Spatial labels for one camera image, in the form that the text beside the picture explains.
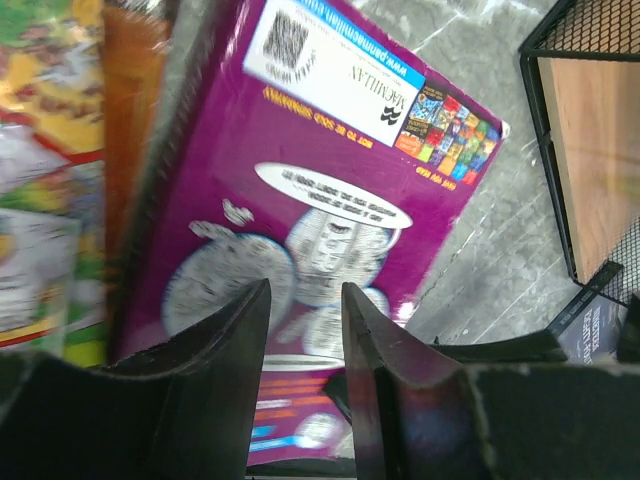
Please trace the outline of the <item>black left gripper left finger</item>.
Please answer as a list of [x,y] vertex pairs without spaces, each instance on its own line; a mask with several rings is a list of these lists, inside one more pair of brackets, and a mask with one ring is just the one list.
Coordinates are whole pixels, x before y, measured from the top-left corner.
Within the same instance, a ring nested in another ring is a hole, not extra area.
[[218,312],[109,367],[3,353],[2,477],[243,478],[270,307],[269,282],[253,282]]

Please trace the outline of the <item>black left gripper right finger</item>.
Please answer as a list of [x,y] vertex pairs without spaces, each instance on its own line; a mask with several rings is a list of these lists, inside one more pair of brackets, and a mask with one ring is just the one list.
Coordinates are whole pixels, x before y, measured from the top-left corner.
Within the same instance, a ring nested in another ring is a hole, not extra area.
[[342,287],[360,479],[635,479],[639,369],[461,364]]

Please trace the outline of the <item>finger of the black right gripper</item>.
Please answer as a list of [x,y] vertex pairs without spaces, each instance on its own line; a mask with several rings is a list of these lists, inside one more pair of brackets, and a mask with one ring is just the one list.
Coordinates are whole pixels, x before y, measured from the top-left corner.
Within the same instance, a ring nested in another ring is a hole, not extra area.
[[620,329],[617,344],[617,359],[621,363],[640,362],[640,299],[639,293],[631,296],[625,320]]
[[445,345],[435,339],[430,347],[462,364],[562,363],[568,360],[557,338],[546,329],[482,344]]

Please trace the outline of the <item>purple back-cover Treehouse book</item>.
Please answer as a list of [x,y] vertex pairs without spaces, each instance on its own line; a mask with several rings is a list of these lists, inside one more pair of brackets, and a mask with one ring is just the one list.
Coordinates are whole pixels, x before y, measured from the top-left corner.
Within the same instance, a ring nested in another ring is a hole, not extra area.
[[194,48],[131,265],[121,355],[268,280],[250,465],[329,460],[349,427],[341,289],[399,326],[508,125],[344,1],[221,1]]

